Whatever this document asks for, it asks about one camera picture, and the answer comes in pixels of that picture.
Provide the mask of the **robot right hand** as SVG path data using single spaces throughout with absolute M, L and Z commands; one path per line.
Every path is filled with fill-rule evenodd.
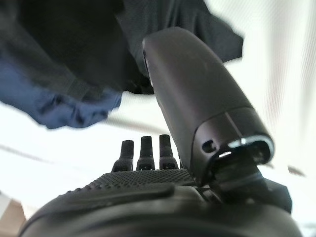
M 123 141 L 112 171 L 39 209 L 22 237 L 300 237 L 286 186 L 259 165 L 274 142 L 220 59 L 187 30 L 144 38 L 146 68 L 169 128 Z

